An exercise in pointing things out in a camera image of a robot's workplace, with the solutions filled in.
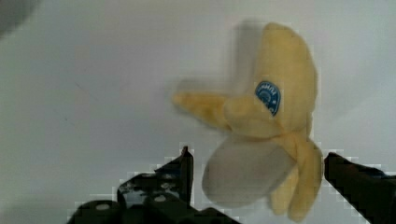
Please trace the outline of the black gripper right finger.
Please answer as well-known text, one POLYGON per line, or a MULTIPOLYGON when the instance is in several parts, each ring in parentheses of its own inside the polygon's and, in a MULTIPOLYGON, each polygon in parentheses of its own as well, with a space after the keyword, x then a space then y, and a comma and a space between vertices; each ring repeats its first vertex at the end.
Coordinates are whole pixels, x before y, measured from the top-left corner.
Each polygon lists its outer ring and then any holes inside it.
POLYGON ((395 224, 395 176, 329 153, 325 179, 370 224, 395 224))

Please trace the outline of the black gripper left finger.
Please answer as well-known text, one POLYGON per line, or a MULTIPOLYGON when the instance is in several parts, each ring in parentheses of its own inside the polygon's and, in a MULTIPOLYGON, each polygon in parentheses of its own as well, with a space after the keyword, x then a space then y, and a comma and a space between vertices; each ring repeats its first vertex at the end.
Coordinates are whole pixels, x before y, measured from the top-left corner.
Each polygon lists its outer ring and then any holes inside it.
POLYGON ((240 224, 213 207, 191 206, 193 163, 189 148, 183 147, 154 172, 122 183, 115 201, 82 204, 66 224, 240 224))

